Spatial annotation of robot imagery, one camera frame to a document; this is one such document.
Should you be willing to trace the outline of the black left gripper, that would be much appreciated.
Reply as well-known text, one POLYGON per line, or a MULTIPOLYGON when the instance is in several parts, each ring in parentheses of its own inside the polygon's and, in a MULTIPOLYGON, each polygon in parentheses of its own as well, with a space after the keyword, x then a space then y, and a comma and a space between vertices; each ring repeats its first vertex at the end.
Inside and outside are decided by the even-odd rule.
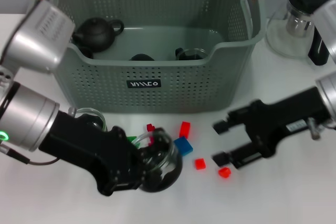
POLYGON ((138 189, 147 176, 141 154, 146 161, 163 161, 169 149, 161 127, 141 135, 139 152, 122 128, 114 126, 104 132, 65 112, 58 112, 39 146, 40 151, 87 170, 104 196, 138 189))

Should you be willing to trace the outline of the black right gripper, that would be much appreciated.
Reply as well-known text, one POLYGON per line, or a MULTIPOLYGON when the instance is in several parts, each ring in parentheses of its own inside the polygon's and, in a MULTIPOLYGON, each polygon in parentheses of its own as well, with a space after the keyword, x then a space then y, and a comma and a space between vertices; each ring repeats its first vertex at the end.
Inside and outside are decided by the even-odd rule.
POLYGON ((308 118, 313 118, 318 123, 330 118, 316 87, 273 104, 256 100, 248 106, 230 111, 225 120, 213 124, 215 132, 220 135, 243 124, 251 142, 228 152, 215 153, 212 160, 218 167, 232 164, 240 169, 262 157, 271 157, 275 154, 278 143, 293 135, 287 125, 308 118))

